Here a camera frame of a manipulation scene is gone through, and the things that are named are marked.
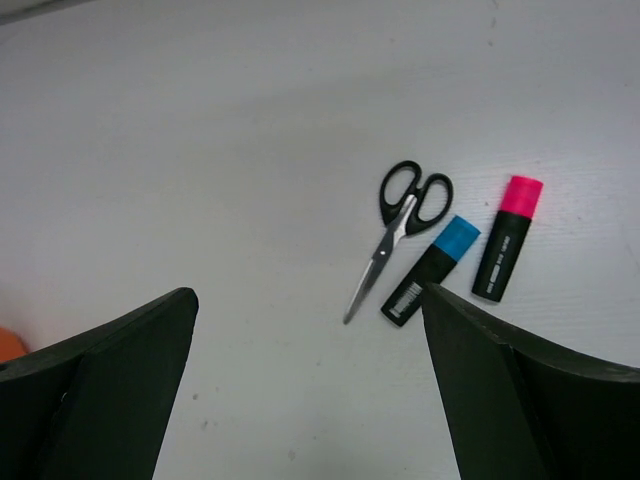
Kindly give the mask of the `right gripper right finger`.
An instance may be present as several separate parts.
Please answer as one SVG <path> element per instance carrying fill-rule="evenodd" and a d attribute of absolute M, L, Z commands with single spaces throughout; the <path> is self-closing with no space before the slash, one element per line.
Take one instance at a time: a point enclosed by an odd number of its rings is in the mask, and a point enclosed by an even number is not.
<path fill-rule="evenodd" d="M 440 285 L 426 340 L 463 479 L 636 479 L 639 371 L 505 322 Z"/>

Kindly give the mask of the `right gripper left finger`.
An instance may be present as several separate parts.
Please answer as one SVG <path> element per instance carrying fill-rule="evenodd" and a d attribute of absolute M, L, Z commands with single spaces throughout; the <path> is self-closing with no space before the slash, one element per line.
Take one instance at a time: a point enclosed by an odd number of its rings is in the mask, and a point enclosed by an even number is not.
<path fill-rule="evenodd" d="M 178 288 L 3 362 L 2 478 L 152 478 L 198 309 Z"/>

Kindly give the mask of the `pink marker cap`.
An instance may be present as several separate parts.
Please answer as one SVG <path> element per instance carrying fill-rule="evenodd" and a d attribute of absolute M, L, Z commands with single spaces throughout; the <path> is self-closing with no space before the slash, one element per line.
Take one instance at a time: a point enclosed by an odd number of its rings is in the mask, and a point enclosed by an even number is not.
<path fill-rule="evenodd" d="M 533 178 L 514 175 L 503 198 L 477 270 L 472 293 L 499 303 L 532 223 L 544 184 Z"/>

